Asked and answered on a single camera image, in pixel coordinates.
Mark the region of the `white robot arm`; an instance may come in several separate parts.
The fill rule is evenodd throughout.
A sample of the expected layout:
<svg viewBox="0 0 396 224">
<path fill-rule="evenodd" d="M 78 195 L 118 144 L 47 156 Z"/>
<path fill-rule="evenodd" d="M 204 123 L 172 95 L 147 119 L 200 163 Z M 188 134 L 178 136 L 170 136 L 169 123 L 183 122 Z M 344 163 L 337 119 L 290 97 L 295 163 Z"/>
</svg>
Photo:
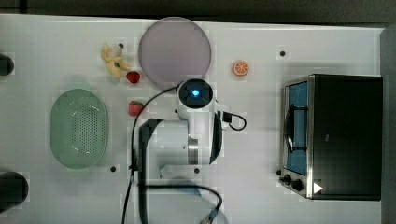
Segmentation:
<svg viewBox="0 0 396 224">
<path fill-rule="evenodd" d="M 167 165 L 209 165 L 219 156 L 223 131 L 232 122 L 228 106 L 212 87 L 193 78 L 174 88 L 177 120 L 148 119 L 138 130 L 138 204 L 142 224 L 149 224 L 147 190 Z"/>
</svg>

